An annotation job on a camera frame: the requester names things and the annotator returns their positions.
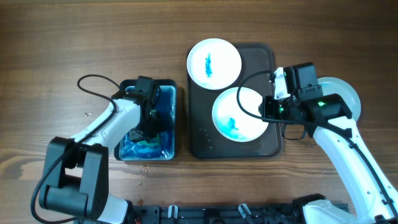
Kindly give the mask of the green sponge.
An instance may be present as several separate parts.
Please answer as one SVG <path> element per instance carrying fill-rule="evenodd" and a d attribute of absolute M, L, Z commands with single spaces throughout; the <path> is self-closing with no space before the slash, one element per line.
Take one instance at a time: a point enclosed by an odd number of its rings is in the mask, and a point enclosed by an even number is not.
<path fill-rule="evenodd" d="M 152 139 L 139 141 L 137 144 L 144 147 L 158 147 L 160 146 L 160 135 L 158 134 Z"/>

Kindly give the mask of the pale blue plate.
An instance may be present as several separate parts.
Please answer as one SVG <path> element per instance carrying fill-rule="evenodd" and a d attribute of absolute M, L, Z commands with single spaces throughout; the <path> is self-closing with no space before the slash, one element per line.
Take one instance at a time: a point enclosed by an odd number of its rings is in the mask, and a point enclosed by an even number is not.
<path fill-rule="evenodd" d="M 361 114 L 361 101 L 355 89 L 347 82 L 335 77 L 318 79 L 324 95 L 339 94 L 352 112 L 352 117 L 358 121 Z"/>

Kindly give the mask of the large white plate blue smear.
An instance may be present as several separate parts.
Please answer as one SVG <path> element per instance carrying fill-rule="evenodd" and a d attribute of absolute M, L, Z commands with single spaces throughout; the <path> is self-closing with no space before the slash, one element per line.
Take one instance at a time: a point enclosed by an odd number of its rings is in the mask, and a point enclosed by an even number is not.
<path fill-rule="evenodd" d="M 259 116 L 257 107 L 261 101 L 262 96 L 250 88 L 225 90 L 215 100 L 211 111 L 216 129 L 227 139 L 236 142 L 257 139 L 266 131 L 268 123 L 249 116 L 245 111 Z"/>

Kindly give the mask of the white plate blue streak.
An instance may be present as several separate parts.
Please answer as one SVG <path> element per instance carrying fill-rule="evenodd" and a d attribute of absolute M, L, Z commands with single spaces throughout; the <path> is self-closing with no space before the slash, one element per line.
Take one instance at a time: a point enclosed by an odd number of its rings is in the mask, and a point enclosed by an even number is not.
<path fill-rule="evenodd" d="M 242 68 L 237 48 L 223 39 L 205 39 L 193 46 L 187 57 L 187 72 L 200 87 L 220 90 L 232 85 Z"/>

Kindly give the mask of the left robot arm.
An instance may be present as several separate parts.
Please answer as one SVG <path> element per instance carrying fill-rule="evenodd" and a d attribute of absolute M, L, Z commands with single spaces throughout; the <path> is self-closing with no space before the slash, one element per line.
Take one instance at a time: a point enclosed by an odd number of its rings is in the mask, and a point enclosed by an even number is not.
<path fill-rule="evenodd" d="M 48 146 L 42 178 L 30 202 L 69 215 L 70 221 L 138 223 L 132 203 L 109 193 L 109 154 L 133 131 L 134 142 L 153 141 L 160 128 L 156 96 L 142 94 L 109 99 L 109 107 L 84 131 L 70 138 L 53 138 Z"/>

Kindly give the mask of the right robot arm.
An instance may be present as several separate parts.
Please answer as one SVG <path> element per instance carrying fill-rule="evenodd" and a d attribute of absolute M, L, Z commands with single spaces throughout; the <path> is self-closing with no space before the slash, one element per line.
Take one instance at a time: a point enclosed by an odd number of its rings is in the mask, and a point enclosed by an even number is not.
<path fill-rule="evenodd" d="M 263 98 L 261 119 L 299 124 L 324 150 L 343 181 L 359 223 L 397 223 L 397 190 L 366 147 L 352 112 L 340 95 Z"/>

